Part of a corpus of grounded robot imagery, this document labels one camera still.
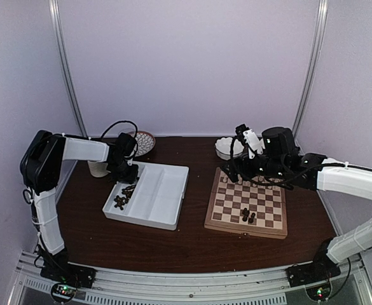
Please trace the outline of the dark pawn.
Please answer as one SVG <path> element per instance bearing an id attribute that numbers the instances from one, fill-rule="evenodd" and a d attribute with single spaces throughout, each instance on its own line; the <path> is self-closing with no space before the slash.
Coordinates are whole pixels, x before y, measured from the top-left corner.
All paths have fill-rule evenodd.
<path id="1" fill-rule="evenodd" d="M 252 213 L 251 214 L 251 217 L 248 220 L 248 223 L 252 224 L 254 222 L 255 216 L 256 216 L 256 214 L 255 213 Z"/>

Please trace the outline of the white plastic compartment tray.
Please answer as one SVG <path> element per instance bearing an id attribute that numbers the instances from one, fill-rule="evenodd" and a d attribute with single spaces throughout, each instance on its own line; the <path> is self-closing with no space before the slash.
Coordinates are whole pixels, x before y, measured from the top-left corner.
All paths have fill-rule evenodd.
<path id="1" fill-rule="evenodd" d="M 131 184 L 118 182 L 102 211 L 108 219 L 173 231 L 177 228 L 181 205 L 188 183 L 189 168 L 135 161 L 139 166 L 134 191 L 122 207 L 115 201 L 124 198 L 123 190 Z"/>

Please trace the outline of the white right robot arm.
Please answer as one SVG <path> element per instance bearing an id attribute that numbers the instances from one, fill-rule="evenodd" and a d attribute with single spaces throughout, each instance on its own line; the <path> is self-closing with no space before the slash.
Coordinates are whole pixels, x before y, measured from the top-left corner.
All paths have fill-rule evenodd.
<path id="1" fill-rule="evenodd" d="M 266 179 L 265 187 L 296 186 L 313 191 L 334 191 L 372 200 L 372 168 L 337 161 L 323 154 L 301 154 L 291 129 L 273 127 L 258 137 L 240 125 L 235 136 L 221 138 L 216 149 L 229 155 L 222 166 L 232 182 Z M 322 280 L 337 264 L 372 248 L 372 218 L 350 232 L 324 242 L 308 267 L 313 280 Z"/>

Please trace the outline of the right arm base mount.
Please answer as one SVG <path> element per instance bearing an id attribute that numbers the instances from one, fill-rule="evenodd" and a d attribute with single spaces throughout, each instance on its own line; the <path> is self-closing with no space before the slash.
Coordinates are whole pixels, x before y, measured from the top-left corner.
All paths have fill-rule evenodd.
<path id="1" fill-rule="evenodd" d="M 327 248 L 332 238 L 322 242 L 318 247 L 312 262 L 295 264 L 286 269 L 290 287 L 308 285 L 318 281 L 326 281 L 341 275 L 340 268 L 327 256 Z"/>

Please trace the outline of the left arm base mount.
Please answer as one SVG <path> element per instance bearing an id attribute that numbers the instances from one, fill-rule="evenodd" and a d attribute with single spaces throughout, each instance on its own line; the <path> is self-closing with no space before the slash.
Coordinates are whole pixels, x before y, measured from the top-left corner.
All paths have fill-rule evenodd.
<path id="1" fill-rule="evenodd" d="M 39 257 L 43 259 L 43 267 L 40 272 L 43 278 L 76 288 L 92 288 L 96 270 L 69 263 L 69 255 L 66 249 L 52 255 L 40 248 Z"/>

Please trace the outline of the dark chess piece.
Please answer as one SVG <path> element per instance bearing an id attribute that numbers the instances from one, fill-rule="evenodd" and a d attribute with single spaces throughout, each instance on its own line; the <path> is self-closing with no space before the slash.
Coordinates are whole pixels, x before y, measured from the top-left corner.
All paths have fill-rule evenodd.
<path id="1" fill-rule="evenodd" d="M 245 208 L 242 211 L 242 221 L 247 222 L 248 218 L 249 218 L 249 211 L 248 211 L 248 209 Z"/>

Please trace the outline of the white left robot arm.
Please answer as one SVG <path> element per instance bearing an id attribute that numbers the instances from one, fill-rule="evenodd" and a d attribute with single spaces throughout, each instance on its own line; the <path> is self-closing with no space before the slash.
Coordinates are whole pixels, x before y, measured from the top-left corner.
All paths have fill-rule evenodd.
<path id="1" fill-rule="evenodd" d="M 31 192 L 34 225 L 39 242 L 51 255 L 65 249 L 55 202 L 62 163 L 65 160 L 105 163 L 115 182 L 135 182 L 139 166 L 132 163 L 137 141 L 121 133 L 113 143 L 40 130 L 20 162 L 24 185 Z"/>

